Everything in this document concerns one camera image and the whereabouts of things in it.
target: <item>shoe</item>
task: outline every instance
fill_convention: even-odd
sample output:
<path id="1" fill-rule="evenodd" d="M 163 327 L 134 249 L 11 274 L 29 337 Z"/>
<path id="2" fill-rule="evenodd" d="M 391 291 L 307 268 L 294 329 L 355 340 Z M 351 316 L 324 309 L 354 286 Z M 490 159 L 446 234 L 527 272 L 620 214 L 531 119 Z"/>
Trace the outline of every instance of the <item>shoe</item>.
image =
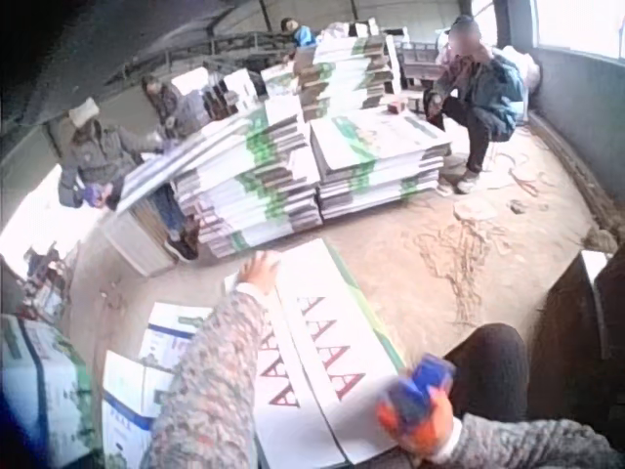
<path id="1" fill-rule="evenodd" d="M 458 184 L 456 185 L 456 189 L 459 193 L 469 193 L 472 192 L 479 181 L 479 173 L 474 173 L 471 170 L 467 170 L 465 174 L 462 176 Z"/>
<path id="2" fill-rule="evenodd" d="M 174 241 L 171 237 L 167 236 L 164 247 L 169 253 L 176 256 L 182 262 L 188 263 L 197 260 L 197 253 L 181 239 Z"/>

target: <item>black pants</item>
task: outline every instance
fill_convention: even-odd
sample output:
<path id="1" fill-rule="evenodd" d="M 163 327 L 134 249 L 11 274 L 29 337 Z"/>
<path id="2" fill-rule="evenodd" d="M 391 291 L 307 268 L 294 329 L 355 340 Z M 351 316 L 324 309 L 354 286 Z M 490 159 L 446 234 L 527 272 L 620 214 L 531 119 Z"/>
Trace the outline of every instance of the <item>black pants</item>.
<path id="1" fill-rule="evenodd" d="M 423 106 L 426 115 L 428 115 L 432 95 L 433 93 L 431 91 L 427 91 L 423 97 Z M 442 104 L 441 113 L 437 114 L 432 119 L 428 118 L 428 122 L 432 125 L 436 125 L 442 131 L 445 130 L 442 122 L 443 114 L 451 117 L 469 131 L 470 150 L 467 169 L 474 173 L 479 173 L 484 163 L 484 158 L 486 157 L 486 151 L 488 150 L 488 142 L 490 140 L 488 128 L 476 117 L 471 106 L 451 96 Z"/>
<path id="2" fill-rule="evenodd" d="M 468 412 L 499 422 L 525 420 L 527 355 L 512 327 L 483 325 L 445 358 L 456 365 L 449 399 L 457 417 Z"/>

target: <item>blue jacket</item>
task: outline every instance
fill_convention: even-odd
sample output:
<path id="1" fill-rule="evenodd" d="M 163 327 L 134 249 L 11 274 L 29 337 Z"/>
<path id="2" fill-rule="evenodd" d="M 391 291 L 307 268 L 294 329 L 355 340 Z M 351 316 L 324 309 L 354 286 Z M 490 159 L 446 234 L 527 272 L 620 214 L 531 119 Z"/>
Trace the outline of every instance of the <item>blue jacket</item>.
<path id="1" fill-rule="evenodd" d="M 300 26 L 293 33 L 297 47 L 316 46 L 316 37 L 308 26 Z"/>
<path id="2" fill-rule="evenodd" d="M 456 57 L 434 85 L 443 98 L 454 89 L 460 101 L 471 106 L 486 124 L 490 140 L 505 142 L 517 126 L 517 108 L 523 101 L 524 85 L 517 66 L 501 51 L 493 49 L 489 64 L 474 64 L 470 59 Z"/>

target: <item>white hat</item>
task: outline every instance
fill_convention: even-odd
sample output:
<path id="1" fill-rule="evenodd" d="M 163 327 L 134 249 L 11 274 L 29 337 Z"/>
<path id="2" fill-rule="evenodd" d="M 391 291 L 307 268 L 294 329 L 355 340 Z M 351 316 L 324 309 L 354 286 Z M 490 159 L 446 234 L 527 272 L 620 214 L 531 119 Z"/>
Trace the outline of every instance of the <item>white hat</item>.
<path id="1" fill-rule="evenodd" d="M 88 98 L 82 105 L 69 111 L 69 120 L 79 129 L 85 125 L 89 119 L 93 119 L 99 113 L 100 108 L 96 105 L 96 102 L 93 98 Z"/>

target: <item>concrete floor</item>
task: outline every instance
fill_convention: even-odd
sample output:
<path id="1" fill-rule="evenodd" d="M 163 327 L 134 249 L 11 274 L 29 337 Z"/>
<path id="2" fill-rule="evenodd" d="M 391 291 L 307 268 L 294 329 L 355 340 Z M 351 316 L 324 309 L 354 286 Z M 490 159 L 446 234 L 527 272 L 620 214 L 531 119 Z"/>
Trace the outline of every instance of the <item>concrete floor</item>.
<path id="1" fill-rule="evenodd" d="M 466 157 L 468 138 L 457 126 L 449 125 L 448 132 L 454 139 L 454 156 L 448 159 L 453 163 Z M 537 308 L 578 252 L 592 217 L 557 158 L 539 139 L 520 129 L 499 152 L 497 167 L 509 162 L 501 155 L 505 153 L 518 166 L 522 164 L 523 173 L 537 177 L 533 183 L 537 196 L 514 182 L 470 195 L 442 197 L 428 192 L 280 240 L 271 248 L 286 249 L 320 236 L 329 241 L 408 361 L 425 351 L 442 355 L 476 325 L 487 322 L 508 323 L 529 340 Z M 462 170 L 462 165 L 455 168 Z M 490 243 L 483 266 L 473 272 L 480 301 L 471 310 L 471 324 L 466 324 L 457 322 L 456 295 L 450 282 L 433 276 L 422 258 L 422 235 L 436 235 L 451 225 L 459 228 L 454 202 L 477 199 L 487 200 L 497 211 L 496 218 L 482 223 L 481 229 L 497 239 L 499 249 Z M 512 199 L 525 202 L 526 213 L 513 213 L 508 207 Z M 437 265 L 443 270 L 452 265 L 453 255 L 437 242 L 434 246 Z M 200 259 L 196 265 L 142 278 L 101 233 L 92 233 L 82 246 L 71 290 L 72 308 L 63 319 L 63 331 L 101 380 L 106 349 L 132 359 L 137 356 L 154 302 L 213 306 L 219 300 L 222 279 L 244 257 L 215 266 Z"/>

